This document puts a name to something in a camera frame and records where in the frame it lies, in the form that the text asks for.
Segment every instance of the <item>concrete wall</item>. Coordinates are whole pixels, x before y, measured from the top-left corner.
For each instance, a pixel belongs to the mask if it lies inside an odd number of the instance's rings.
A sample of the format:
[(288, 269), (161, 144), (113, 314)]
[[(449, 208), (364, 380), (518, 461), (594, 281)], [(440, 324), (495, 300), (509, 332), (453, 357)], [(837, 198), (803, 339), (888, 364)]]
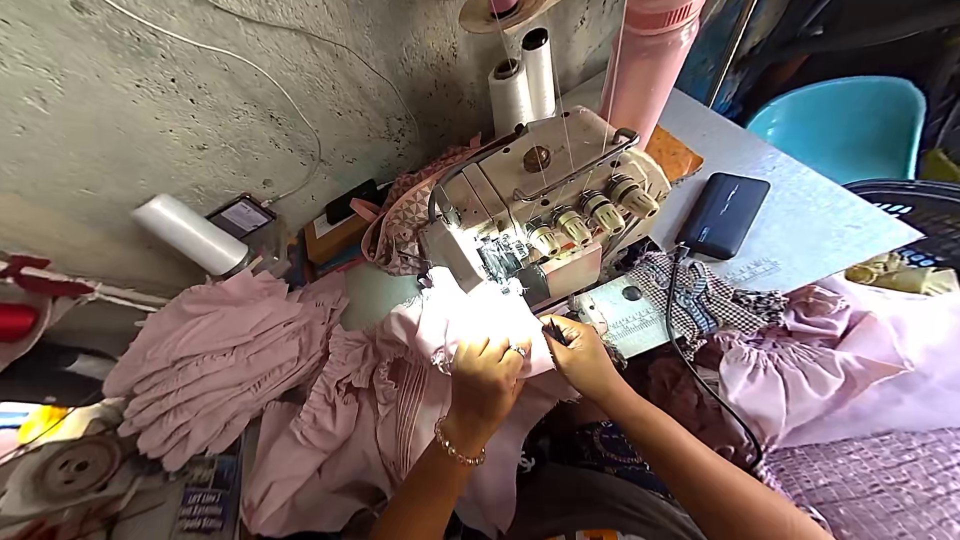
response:
[[(391, 179), (472, 135), (492, 133), (486, 76), (500, 36), (460, 29), (461, 0), (218, 0), (340, 47), (251, 24), (206, 0), (117, 0), (278, 79), (323, 141), (314, 183), (275, 209), (299, 226), (367, 178)], [(564, 89), (606, 63), (622, 0), (563, 0), (551, 30)], [(506, 46), (518, 51), (519, 35)], [(102, 0), (0, 2), (0, 249), (63, 271), (176, 292), (198, 267), (140, 231), (129, 212), (156, 193), (209, 211), (242, 191), (296, 185), (313, 138), (275, 87), (240, 61), (164, 37)]]

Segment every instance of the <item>woman's left hand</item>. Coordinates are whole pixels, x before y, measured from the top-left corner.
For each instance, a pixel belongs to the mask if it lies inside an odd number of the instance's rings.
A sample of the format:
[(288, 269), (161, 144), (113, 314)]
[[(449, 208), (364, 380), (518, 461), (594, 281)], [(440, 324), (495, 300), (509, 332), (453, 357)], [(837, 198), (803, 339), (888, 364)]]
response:
[[(530, 354), (529, 339), (516, 345)], [(459, 452), (476, 456), (523, 388), (523, 379), (517, 378), (523, 356), (510, 349), (506, 338), (462, 341), (451, 367), (453, 387), (444, 434)]]

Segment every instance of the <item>purple patterned fabric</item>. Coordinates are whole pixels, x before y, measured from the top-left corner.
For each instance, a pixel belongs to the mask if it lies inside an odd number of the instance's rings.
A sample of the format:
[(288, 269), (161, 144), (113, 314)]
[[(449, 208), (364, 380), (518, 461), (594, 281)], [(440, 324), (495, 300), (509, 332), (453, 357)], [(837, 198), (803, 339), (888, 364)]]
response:
[(960, 429), (781, 448), (766, 462), (838, 540), (960, 538)]

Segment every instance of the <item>bracelet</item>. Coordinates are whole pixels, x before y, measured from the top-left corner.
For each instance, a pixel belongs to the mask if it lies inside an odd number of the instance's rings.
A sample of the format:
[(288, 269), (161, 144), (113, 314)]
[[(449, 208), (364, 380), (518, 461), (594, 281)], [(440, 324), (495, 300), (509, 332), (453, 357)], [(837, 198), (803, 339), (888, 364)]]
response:
[(437, 420), (437, 424), (433, 427), (433, 434), (440, 446), (446, 450), (447, 455), (450, 457), (455, 457), (458, 463), (468, 467), (483, 465), (483, 462), (487, 460), (487, 449), (481, 448), (480, 455), (477, 457), (467, 457), (457, 452), (457, 449), (453, 447), (453, 444), (451, 444), (450, 441), (444, 436), (444, 431), (440, 429), (440, 424), (444, 420), (446, 420), (446, 416), (441, 416), (440, 419)]

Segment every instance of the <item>white thread spool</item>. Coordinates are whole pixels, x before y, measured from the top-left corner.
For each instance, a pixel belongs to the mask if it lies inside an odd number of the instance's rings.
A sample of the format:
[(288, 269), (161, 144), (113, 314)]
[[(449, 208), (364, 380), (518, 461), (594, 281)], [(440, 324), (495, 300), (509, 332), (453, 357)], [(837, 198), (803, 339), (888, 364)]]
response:
[(250, 248), (166, 193), (131, 212), (156, 234), (213, 276), (223, 276), (247, 258)]
[(497, 137), (512, 133), (516, 124), (535, 120), (523, 62), (517, 59), (502, 61), (490, 72), (487, 83), (493, 108), (493, 130)]
[(553, 116), (557, 110), (554, 97), (553, 63), (550, 58), (550, 37), (545, 28), (535, 28), (523, 36), (523, 64), (527, 69), (530, 103), (534, 119)]

